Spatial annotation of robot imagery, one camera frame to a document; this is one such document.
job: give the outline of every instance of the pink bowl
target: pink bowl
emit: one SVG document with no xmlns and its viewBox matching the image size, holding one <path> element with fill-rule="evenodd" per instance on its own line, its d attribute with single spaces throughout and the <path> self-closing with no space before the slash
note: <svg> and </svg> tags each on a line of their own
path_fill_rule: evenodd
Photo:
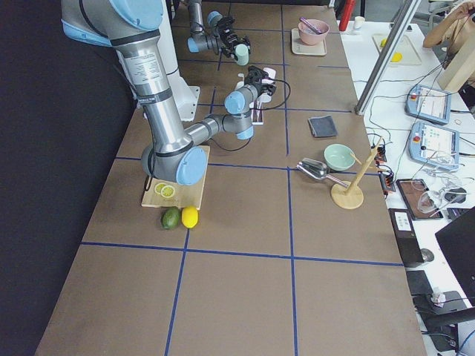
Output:
<svg viewBox="0 0 475 356">
<path fill-rule="evenodd" d="M 327 37 L 328 31 L 330 30 L 330 26 L 323 21 L 315 20 L 315 19 L 307 19 L 307 21 L 317 27 L 322 34 L 317 35 L 315 32 L 310 30 L 303 22 L 298 23 L 298 35 L 302 42 L 309 46 L 314 46 L 320 42 L 322 42 L 325 37 Z"/>
</svg>

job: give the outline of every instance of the silver ladle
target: silver ladle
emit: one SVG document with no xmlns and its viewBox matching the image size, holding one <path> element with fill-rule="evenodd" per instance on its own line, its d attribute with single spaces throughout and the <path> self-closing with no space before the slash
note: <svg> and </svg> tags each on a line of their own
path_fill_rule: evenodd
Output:
<svg viewBox="0 0 475 356">
<path fill-rule="evenodd" d="M 345 188 L 349 187 L 347 183 L 342 182 L 338 178 L 335 178 L 334 176 L 328 174 L 328 172 L 330 172 L 330 169 L 323 162 L 315 161 L 314 159 L 310 159 L 310 158 L 303 158 L 297 164 L 297 169 L 299 171 L 304 172 L 306 175 L 308 175 L 309 177 L 312 177 L 313 179 L 316 179 L 316 180 L 329 179 L 332 182 L 341 185 L 342 187 L 345 187 Z"/>
</svg>

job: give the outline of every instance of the hand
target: hand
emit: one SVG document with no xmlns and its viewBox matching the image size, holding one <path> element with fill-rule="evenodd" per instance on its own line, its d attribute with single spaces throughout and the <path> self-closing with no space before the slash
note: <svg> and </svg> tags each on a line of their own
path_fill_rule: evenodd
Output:
<svg viewBox="0 0 475 356">
<path fill-rule="evenodd" d="M 468 16 L 470 10 L 475 9 L 475 2 L 467 1 L 455 8 L 449 16 L 453 18 L 453 20 L 460 20 Z"/>
</svg>

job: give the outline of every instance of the person's arm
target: person's arm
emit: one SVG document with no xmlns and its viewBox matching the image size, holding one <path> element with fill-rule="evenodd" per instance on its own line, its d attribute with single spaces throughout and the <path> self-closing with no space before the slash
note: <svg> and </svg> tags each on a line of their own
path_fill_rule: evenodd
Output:
<svg viewBox="0 0 475 356">
<path fill-rule="evenodd" d="M 475 8 L 475 2 L 467 1 L 460 4 L 458 7 L 453 9 L 451 13 L 447 15 L 447 17 L 442 20 L 440 24 L 435 26 L 432 31 L 430 31 L 422 43 L 422 47 L 424 48 L 432 48 L 433 46 L 439 45 L 445 33 L 447 32 L 448 28 L 457 20 L 463 19 L 464 17 L 468 16 L 468 12 Z"/>
</svg>

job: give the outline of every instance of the round wooden base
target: round wooden base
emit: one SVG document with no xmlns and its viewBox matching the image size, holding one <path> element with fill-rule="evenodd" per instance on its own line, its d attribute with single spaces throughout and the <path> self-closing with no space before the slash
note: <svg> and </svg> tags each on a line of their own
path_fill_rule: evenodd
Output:
<svg viewBox="0 0 475 356">
<path fill-rule="evenodd" d="M 347 193 L 347 189 L 341 185 L 335 184 L 332 187 L 332 199 L 336 205 L 343 209 L 356 209 L 363 204 L 363 191 L 355 186 L 350 194 Z"/>
</svg>

